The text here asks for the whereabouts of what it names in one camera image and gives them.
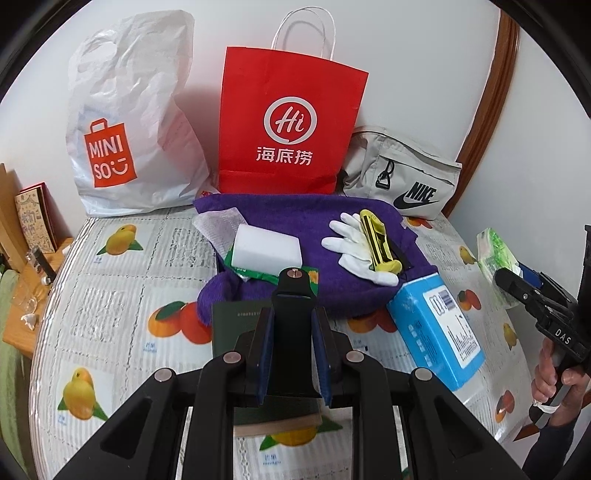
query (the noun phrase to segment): black sleeve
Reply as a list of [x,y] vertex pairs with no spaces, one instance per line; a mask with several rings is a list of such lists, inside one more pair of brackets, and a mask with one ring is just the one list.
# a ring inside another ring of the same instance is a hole
[[578,418],[560,427],[545,426],[540,430],[540,437],[523,464],[523,471],[530,480],[552,480],[558,474],[573,443],[574,424]]

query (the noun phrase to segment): wooden headboard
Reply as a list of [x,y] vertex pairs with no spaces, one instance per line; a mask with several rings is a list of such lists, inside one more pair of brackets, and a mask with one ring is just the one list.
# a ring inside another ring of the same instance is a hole
[[6,253],[10,267],[21,272],[27,264],[25,254],[29,247],[18,221],[14,203],[16,193],[4,163],[0,163],[0,249]]

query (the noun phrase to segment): book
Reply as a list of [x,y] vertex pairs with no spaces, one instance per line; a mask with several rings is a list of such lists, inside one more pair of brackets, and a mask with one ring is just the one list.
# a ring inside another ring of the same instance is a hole
[[[213,356],[234,349],[241,333],[256,328],[261,310],[271,300],[224,301],[213,305]],[[234,409],[234,435],[237,437],[272,435],[322,424],[315,398],[265,397],[258,408]]]
[[41,252],[57,251],[56,236],[47,209],[45,183],[33,185],[14,197],[22,234],[29,248],[38,245]]

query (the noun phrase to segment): barcode label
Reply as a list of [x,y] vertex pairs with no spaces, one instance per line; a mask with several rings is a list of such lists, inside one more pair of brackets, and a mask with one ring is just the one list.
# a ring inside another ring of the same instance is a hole
[[440,291],[439,296],[443,300],[443,303],[445,304],[445,307],[447,308],[448,312],[456,308],[456,302],[453,301],[452,296],[449,294],[447,290]]
[[423,293],[460,367],[466,368],[480,352],[480,344],[447,287]]

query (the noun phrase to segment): metal screw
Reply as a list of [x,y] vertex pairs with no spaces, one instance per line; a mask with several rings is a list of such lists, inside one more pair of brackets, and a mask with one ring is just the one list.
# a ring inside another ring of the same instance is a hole
[[351,350],[350,352],[347,352],[347,355],[345,357],[347,358],[347,360],[349,362],[353,362],[354,364],[358,364],[359,362],[363,361],[363,359],[365,358],[365,355],[362,354],[361,352],[358,352],[357,350]]
[[301,277],[301,270],[297,268],[292,268],[287,272],[287,276],[291,278],[300,278]]
[[166,382],[173,377],[173,373],[169,368],[161,368],[160,370],[156,370],[154,374],[154,378],[159,382]]
[[226,355],[223,356],[223,360],[227,364],[237,364],[242,358],[238,352],[228,352]]
[[414,376],[419,380],[427,382],[433,378],[433,374],[428,368],[417,368],[414,372]]

